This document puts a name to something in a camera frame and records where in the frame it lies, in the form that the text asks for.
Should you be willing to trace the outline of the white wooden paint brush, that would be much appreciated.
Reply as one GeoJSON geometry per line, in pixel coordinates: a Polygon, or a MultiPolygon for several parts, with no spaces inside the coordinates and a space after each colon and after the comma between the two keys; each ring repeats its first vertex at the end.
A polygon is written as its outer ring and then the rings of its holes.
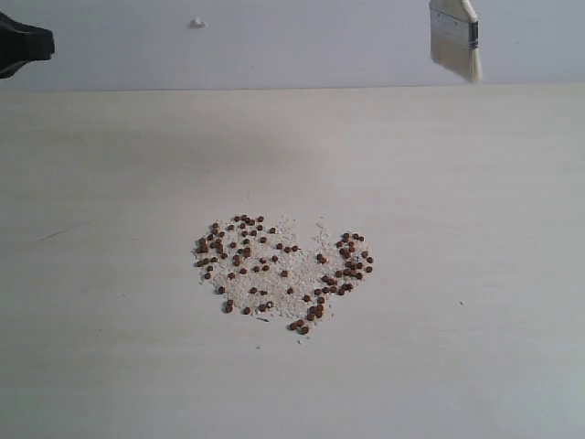
{"type": "Polygon", "coordinates": [[[431,60],[468,83],[482,79],[479,18],[468,0],[430,0],[431,60]]]}

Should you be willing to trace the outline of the pile of brown pellets and rice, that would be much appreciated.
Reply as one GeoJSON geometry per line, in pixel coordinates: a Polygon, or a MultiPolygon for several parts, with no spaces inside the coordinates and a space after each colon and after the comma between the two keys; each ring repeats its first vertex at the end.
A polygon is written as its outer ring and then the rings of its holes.
{"type": "Polygon", "coordinates": [[[330,315],[330,300],[353,293],[375,261],[355,231],[333,237],[321,226],[314,244],[302,246],[291,220],[239,214],[210,224],[191,253],[224,314],[283,317],[288,331],[307,337],[330,315]]]}

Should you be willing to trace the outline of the small white wall hook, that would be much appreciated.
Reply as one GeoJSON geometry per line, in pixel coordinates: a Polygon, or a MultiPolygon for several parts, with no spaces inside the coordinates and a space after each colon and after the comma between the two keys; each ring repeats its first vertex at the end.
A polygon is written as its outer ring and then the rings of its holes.
{"type": "Polygon", "coordinates": [[[207,23],[201,19],[200,17],[195,17],[191,20],[189,24],[192,28],[204,28],[207,26],[207,23]]]}

